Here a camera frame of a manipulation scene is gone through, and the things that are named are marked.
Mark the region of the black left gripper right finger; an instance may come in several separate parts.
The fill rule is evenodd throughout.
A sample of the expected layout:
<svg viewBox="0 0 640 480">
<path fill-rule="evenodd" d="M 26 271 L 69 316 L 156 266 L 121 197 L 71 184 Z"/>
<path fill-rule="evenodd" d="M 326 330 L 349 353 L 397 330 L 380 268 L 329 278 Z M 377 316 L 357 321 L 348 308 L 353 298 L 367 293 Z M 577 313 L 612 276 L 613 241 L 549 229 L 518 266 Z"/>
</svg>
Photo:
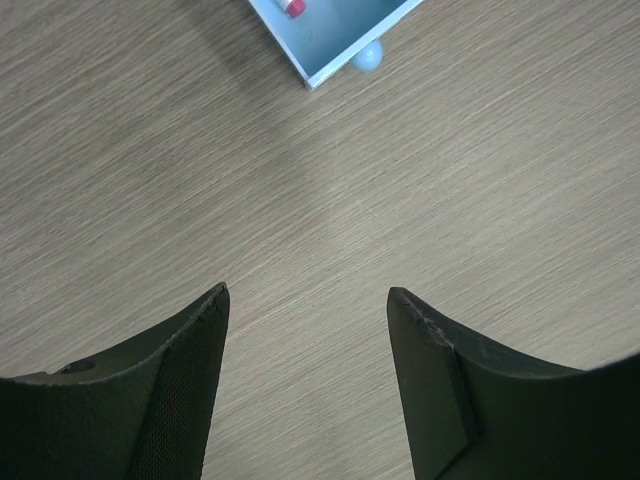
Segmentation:
<svg viewBox="0 0 640 480">
<path fill-rule="evenodd" d="M 579 370 L 394 287 L 387 318 L 418 479 L 635 479 L 639 358 Z"/>
</svg>

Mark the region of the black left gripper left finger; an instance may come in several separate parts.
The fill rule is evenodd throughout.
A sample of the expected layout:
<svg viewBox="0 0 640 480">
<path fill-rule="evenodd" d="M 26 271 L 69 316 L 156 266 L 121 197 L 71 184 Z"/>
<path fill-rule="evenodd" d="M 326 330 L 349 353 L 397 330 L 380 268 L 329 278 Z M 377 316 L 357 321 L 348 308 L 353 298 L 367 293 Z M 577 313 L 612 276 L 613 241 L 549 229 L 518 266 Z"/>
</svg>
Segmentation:
<svg viewBox="0 0 640 480">
<path fill-rule="evenodd" d="M 219 283 L 57 372 L 2 379 L 2 478 L 200 478 L 229 313 Z"/>
</svg>

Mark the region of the light blue drawer box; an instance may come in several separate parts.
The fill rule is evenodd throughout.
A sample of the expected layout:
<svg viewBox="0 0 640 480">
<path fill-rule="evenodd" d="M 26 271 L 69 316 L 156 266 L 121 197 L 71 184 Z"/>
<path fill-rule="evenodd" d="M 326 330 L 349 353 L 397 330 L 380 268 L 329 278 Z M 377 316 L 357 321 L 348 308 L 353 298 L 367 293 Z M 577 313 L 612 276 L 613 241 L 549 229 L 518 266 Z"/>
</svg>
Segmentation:
<svg viewBox="0 0 640 480">
<path fill-rule="evenodd" d="M 309 90 L 350 63 L 361 72 L 383 57 L 380 38 L 411 13 L 418 1 L 305 1 L 291 16 L 288 1 L 250 3 Z"/>
</svg>

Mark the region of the pink capped white marker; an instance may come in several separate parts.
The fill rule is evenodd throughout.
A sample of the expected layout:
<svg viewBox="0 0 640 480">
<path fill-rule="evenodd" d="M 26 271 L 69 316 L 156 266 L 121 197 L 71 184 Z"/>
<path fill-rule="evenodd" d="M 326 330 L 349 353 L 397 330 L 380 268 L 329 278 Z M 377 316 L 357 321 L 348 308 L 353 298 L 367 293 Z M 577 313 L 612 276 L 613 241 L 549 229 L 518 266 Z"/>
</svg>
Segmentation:
<svg viewBox="0 0 640 480">
<path fill-rule="evenodd" d="M 299 17 L 306 9 L 304 0 L 276 0 L 276 4 L 290 18 Z"/>
</svg>

